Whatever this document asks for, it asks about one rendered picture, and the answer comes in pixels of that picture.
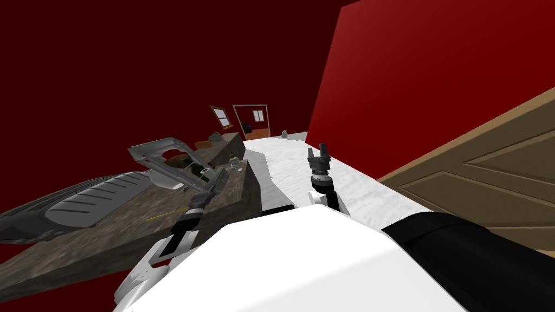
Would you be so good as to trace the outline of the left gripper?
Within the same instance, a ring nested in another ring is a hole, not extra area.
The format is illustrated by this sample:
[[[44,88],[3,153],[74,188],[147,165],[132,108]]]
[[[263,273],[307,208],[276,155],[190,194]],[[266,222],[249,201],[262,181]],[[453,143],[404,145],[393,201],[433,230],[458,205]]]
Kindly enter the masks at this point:
[[[194,195],[191,198],[191,201],[189,203],[189,211],[192,211],[192,210],[203,211],[204,208],[212,201],[212,199],[216,195],[215,187],[216,186],[214,185],[211,188],[209,188],[207,191]]]

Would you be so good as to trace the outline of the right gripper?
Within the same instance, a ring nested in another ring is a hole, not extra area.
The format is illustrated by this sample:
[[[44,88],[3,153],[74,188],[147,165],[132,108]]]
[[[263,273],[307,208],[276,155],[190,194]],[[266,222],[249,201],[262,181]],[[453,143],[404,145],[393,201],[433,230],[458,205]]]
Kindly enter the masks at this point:
[[[330,170],[331,157],[328,155],[328,150],[324,142],[320,143],[319,147],[320,156],[318,157],[314,156],[313,149],[311,147],[307,149],[307,160],[309,162],[312,175],[327,176],[328,171]]]

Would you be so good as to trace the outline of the thin yellow stick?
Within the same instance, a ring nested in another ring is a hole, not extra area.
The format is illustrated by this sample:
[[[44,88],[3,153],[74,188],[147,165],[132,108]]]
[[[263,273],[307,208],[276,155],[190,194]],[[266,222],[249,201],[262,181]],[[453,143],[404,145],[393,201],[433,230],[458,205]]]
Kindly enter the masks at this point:
[[[176,214],[176,213],[183,213],[183,212],[186,212],[188,209],[189,209],[189,207],[185,207],[185,208],[183,208],[183,209],[179,209],[179,210],[175,210],[175,211],[170,211],[170,212],[168,212],[168,213],[161,214],[161,215],[158,215],[158,216],[149,218],[149,219],[147,219],[147,220],[145,220],[145,221],[146,221],[146,222],[150,222],[150,221],[152,221],[152,220],[156,220],[156,219],[159,219],[159,218],[164,218],[164,217],[167,217],[167,216],[170,216],[170,215],[174,215],[174,214]]]

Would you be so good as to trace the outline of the red door with window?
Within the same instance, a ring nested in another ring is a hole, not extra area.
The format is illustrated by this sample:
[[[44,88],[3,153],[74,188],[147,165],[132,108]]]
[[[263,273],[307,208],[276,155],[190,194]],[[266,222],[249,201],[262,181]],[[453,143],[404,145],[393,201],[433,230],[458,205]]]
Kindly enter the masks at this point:
[[[246,140],[270,137],[267,105],[233,105],[233,109]]]

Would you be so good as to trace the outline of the wooden framed window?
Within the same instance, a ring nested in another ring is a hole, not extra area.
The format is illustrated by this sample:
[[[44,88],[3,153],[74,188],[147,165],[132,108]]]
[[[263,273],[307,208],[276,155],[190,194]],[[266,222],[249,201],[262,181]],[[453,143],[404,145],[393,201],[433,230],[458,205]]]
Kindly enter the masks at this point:
[[[212,105],[210,105],[210,108],[214,112],[214,115],[216,116],[219,124],[223,129],[229,129],[230,127],[233,126],[229,120],[229,117],[226,111],[223,108],[212,106]]]

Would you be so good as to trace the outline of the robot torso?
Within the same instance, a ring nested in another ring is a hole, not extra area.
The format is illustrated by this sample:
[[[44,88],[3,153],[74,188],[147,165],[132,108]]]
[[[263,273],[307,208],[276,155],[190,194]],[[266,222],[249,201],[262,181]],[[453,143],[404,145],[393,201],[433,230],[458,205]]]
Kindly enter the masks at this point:
[[[469,312],[391,237],[310,205],[167,239],[117,289],[113,312]]]

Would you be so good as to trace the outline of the grey ridged draining board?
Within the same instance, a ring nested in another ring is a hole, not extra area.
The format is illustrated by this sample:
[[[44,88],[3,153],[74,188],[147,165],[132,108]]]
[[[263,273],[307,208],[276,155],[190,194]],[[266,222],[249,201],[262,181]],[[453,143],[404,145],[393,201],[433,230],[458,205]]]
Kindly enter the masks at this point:
[[[84,181],[0,214],[0,244],[32,244],[94,227],[153,182],[143,172]]]

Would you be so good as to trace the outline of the brown panelled wooden door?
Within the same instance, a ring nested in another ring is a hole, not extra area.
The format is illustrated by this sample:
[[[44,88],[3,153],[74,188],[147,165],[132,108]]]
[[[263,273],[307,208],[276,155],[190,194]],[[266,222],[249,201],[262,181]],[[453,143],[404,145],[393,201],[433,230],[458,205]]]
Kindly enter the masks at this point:
[[[433,211],[555,252],[555,88],[379,182]]]

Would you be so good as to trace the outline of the grey angular frame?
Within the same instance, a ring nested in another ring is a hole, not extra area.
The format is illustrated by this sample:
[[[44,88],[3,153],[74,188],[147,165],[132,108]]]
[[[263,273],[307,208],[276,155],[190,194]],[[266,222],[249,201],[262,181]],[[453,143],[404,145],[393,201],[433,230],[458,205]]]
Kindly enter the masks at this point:
[[[169,150],[178,150],[187,153],[191,159],[204,168],[209,165],[203,161],[193,150],[182,141],[169,137],[132,146],[128,149],[132,158],[139,164],[150,169],[148,176],[157,186],[167,189],[177,189],[179,184],[187,185],[192,189],[202,192],[204,185],[190,177],[184,172],[171,167],[165,163],[163,154]]]

